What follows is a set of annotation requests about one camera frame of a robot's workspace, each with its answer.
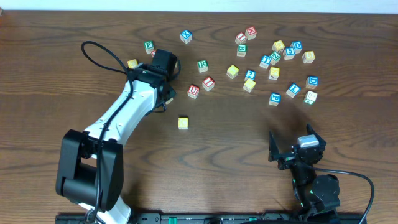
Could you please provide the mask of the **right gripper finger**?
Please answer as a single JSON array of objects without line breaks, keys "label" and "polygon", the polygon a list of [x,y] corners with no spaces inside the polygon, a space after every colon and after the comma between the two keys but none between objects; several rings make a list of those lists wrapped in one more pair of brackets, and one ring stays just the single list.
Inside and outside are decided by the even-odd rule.
[{"label": "right gripper finger", "polygon": [[279,159],[279,148],[271,131],[269,131],[269,155],[268,161],[277,161]]},{"label": "right gripper finger", "polygon": [[306,125],[306,130],[308,135],[314,135],[319,142],[320,147],[325,147],[327,145],[326,141],[312,128],[310,124]]}]

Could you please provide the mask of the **yellow C block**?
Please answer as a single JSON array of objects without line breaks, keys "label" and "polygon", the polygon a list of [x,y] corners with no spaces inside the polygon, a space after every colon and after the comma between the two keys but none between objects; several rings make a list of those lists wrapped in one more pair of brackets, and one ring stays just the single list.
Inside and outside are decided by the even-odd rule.
[{"label": "yellow C block", "polygon": [[179,129],[188,129],[188,118],[187,117],[180,117],[178,119],[178,128]]}]

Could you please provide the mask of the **yellow O block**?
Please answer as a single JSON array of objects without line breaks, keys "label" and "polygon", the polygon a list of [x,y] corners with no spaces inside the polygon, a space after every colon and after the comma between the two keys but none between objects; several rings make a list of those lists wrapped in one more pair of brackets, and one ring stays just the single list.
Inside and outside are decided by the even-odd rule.
[{"label": "yellow O block", "polygon": [[165,104],[168,105],[169,103],[171,103],[171,102],[173,101],[173,99],[174,99],[174,98],[170,98],[169,100],[167,100],[167,101],[165,102]]}]

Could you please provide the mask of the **yellow block far left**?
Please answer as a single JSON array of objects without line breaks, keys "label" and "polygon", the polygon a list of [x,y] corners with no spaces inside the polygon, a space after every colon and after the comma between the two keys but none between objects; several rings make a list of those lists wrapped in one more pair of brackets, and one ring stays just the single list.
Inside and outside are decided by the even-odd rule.
[{"label": "yellow block far left", "polygon": [[134,69],[138,66],[138,61],[136,59],[128,60],[127,65],[130,69]]}]

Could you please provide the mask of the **blue L block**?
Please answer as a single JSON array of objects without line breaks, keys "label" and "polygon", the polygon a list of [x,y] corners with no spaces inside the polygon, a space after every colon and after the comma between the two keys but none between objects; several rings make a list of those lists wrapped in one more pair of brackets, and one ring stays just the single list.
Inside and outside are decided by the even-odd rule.
[{"label": "blue L block", "polygon": [[300,91],[301,91],[301,88],[296,83],[293,83],[287,89],[286,94],[288,96],[290,96],[291,98],[294,98]]}]

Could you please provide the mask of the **blue P block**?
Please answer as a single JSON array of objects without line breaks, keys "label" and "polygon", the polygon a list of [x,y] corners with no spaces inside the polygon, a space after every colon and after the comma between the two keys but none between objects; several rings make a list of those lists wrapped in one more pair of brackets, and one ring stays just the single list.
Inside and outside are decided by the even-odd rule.
[{"label": "blue P block", "polygon": [[277,106],[281,101],[281,95],[278,93],[271,93],[269,98],[269,104],[272,106]]}]

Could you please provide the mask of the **blue d block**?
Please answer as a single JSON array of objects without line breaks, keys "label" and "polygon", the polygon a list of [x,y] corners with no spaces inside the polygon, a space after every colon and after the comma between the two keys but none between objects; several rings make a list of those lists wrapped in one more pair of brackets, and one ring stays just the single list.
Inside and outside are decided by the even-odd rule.
[{"label": "blue d block", "polygon": [[316,76],[309,76],[306,80],[306,88],[308,89],[316,89],[319,84],[319,78]]},{"label": "blue d block", "polygon": [[292,42],[290,46],[293,48],[295,54],[299,54],[303,49],[301,41]]}]

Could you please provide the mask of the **red I block centre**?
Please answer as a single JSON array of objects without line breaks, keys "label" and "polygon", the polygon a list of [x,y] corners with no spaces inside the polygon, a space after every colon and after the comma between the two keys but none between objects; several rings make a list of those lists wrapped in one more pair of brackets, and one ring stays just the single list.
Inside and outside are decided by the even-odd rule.
[{"label": "red I block centre", "polygon": [[206,91],[210,91],[215,86],[215,81],[211,77],[206,77],[202,81],[202,86]]}]

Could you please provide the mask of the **red i block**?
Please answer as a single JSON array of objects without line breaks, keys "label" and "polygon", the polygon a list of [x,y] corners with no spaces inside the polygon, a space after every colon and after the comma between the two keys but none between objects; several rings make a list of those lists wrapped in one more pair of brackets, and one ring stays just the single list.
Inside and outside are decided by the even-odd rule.
[{"label": "red i block", "polygon": [[247,36],[240,32],[236,37],[235,37],[235,43],[238,45],[245,44],[247,42]]},{"label": "red i block", "polygon": [[211,77],[206,77],[202,81],[202,86],[206,91],[210,91],[215,86],[215,81]]}]

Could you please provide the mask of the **yellow block centre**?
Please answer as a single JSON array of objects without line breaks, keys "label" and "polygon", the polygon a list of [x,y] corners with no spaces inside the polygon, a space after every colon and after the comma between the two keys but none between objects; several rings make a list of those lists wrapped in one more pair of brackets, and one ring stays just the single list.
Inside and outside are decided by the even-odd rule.
[{"label": "yellow block centre", "polygon": [[227,69],[227,76],[230,77],[230,79],[234,79],[239,73],[239,68],[236,67],[235,65],[231,65],[228,69]]}]

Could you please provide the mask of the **green B block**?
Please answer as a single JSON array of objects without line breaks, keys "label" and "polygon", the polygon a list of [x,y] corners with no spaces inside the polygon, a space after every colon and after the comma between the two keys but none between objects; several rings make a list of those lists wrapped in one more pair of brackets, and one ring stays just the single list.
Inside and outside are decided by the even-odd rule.
[{"label": "green B block", "polygon": [[237,47],[237,56],[238,57],[245,57],[247,54],[247,45],[246,44],[239,44]]}]

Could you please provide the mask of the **blue 2 block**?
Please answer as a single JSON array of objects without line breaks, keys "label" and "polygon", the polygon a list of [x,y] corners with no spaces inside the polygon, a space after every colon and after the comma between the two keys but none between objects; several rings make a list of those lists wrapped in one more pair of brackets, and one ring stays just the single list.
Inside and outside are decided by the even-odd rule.
[{"label": "blue 2 block", "polygon": [[256,77],[256,71],[254,71],[254,70],[247,70],[246,71],[246,74],[245,74],[245,77],[244,77],[244,81],[247,81],[247,80],[254,80],[255,79],[255,77]]}]

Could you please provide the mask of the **blue 5 block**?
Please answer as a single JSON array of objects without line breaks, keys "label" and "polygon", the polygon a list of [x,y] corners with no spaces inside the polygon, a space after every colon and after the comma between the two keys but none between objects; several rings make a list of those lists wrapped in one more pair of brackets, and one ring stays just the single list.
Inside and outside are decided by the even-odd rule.
[{"label": "blue 5 block", "polygon": [[283,51],[284,60],[292,60],[295,57],[295,50],[293,47],[286,47]]}]

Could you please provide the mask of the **green Z block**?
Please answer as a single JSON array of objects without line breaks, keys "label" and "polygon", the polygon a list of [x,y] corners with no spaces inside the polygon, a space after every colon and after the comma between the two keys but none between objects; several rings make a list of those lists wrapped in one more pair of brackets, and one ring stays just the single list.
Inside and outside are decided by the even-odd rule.
[{"label": "green Z block", "polygon": [[281,59],[281,55],[278,52],[273,52],[270,54],[270,58],[271,58],[271,65],[275,65]]}]

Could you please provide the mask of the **blue D block top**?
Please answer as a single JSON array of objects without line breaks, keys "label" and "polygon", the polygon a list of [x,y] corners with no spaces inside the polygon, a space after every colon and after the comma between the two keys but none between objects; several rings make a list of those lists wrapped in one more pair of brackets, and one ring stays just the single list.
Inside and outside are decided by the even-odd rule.
[{"label": "blue D block top", "polygon": [[299,54],[303,49],[301,41],[292,42],[290,46],[293,48],[295,54]]}]

